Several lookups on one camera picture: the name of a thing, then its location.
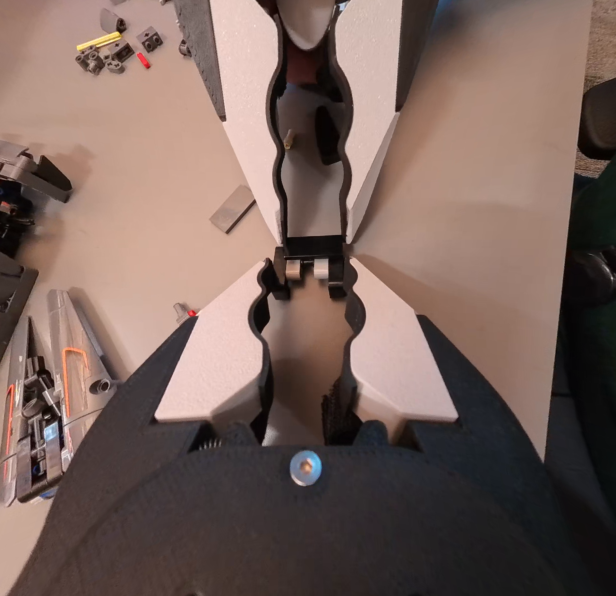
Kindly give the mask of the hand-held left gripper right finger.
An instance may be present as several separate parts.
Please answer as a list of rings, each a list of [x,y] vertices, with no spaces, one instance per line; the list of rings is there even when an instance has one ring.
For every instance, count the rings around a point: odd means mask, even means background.
[[[380,421],[397,439],[408,421],[454,423],[458,412],[414,309],[348,259],[345,320],[351,329],[341,373],[341,407]]]

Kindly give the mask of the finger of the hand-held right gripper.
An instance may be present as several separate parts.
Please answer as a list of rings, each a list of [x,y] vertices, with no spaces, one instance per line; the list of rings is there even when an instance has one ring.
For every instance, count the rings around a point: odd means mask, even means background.
[[[283,29],[257,0],[210,0],[224,129],[262,217],[278,245],[287,238],[285,150],[277,123]]]
[[[396,110],[402,0],[350,0],[334,25],[335,61],[350,89],[344,140],[346,243],[366,213],[399,117]]]

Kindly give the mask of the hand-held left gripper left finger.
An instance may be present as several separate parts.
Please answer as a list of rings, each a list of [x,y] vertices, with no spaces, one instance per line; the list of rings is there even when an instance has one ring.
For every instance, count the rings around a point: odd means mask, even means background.
[[[259,261],[197,314],[155,411],[158,422],[267,421],[273,381],[262,331],[272,277],[272,261]]]

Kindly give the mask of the grey lego tile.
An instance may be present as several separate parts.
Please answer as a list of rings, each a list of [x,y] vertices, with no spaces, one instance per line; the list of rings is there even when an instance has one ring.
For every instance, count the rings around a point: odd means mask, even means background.
[[[210,222],[218,230],[229,234],[255,204],[252,191],[241,184],[210,216]]]

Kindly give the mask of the small black lego assembly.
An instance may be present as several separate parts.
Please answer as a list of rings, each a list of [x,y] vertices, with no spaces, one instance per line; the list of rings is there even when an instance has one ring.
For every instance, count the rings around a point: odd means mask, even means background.
[[[289,300],[291,282],[299,282],[305,266],[312,266],[314,278],[327,283],[329,297],[341,300],[346,297],[344,271],[346,258],[343,237],[304,236],[287,238],[284,245],[275,249],[271,292],[276,300]]]

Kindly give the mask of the black curved lego piece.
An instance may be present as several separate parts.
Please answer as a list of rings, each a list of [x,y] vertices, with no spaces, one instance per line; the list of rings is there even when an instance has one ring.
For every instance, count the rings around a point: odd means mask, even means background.
[[[332,166],[341,161],[338,145],[343,129],[345,104],[328,103],[315,110],[315,139],[319,158],[324,166]]]

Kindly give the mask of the pile of loose lego pieces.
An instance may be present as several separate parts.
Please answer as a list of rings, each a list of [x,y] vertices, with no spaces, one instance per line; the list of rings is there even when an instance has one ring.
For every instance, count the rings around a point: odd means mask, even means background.
[[[108,0],[113,7],[118,7],[130,0]],[[173,0],[157,0],[161,5],[170,4]],[[102,7],[98,13],[101,35],[84,41],[76,46],[75,63],[86,73],[98,76],[106,71],[112,74],[122,74],[126,70],[126,62],[136,57],[143,68],[150,68],[147,53],[152,53],[164,44],[158,30],[149,26],[136,33],[136,47],[125,38],[129,25],[124,17],[109,7]]]

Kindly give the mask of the grey pointed lego wing assembly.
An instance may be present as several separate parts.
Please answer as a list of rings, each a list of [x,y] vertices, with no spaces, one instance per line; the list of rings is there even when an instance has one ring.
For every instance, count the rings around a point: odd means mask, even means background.
[[[1,506],[50,499],[119,386],[83,312],[66,291],[47,295],[50,360],[35,352],[31,316],[11,341],[1,435]]]

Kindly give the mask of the large lego car model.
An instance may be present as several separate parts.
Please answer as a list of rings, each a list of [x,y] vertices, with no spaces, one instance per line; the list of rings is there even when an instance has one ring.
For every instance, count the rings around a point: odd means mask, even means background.
[[[39,275],[15,259],[22,237],[35,225],[34,203],[25,190],[62,203],[73,192],[69,178],[45,155],[1,140],[1,357]]]

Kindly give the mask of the black office chair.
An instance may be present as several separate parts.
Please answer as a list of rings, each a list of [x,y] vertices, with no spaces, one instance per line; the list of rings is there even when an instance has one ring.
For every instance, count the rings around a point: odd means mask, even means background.
[[[611,161],[615,156],[615,78],[584,93],[577,146],[589,159]]]

